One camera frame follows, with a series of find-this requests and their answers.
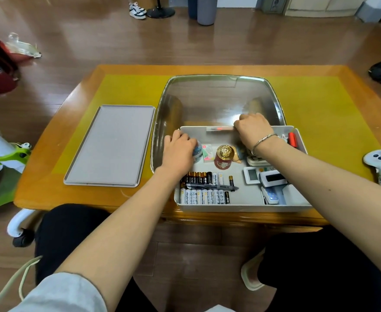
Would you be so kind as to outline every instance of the chair wheel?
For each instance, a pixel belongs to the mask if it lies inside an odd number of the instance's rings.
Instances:
[[[30,229],[23,229],[23,233],[19,237],[13,239],[14,247],[27,247],[32,244],[34,240],[34,231]]]

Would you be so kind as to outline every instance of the gray sleeve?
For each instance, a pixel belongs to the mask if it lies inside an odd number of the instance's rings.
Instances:
[[[82,276],[57,273],[46,277],[10,312],[107,312],[95,286]]]

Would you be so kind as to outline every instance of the forearm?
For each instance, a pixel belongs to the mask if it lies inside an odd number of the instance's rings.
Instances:
[[[76,248],[57,272],[76,273],[89,279],[100,291],[108,310],[115,310],[175,183],[158,168],[133,197]]]
[[[270,138],[259,150],[381,270],[381,186],[310,157],[278,138]]]

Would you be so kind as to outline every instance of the black pants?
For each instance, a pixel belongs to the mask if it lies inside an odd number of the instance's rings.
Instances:
[[[49,211],[36,232],[36,284],[53,274],[70,253],[103,222],[110,213],[77,204],[65,204]],[[116,311],[157,311],[131,278]]]
[[[258,279],[277,288],[275,311],[381,311],[381,272],[331,226],[274,236]]]
[[[109,213],[66,204],[48,212],[36,232],[36,284],[65,258]],[[381,272],[333,227],[274,236],[266,245],[258,279],[277,292],[267,309],[276,311],[381,311]],[[133,278],[117,311],[156,311]]]

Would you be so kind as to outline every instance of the small display screen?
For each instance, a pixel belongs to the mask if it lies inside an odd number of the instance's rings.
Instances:
[[[274,182],[276,180],[283,180],[285,177],[282,174],[271,174],[266,176],[267,182]]]
[[[257,171],[255,169],[248,170],[248,177],[250,180],[258,180]]]

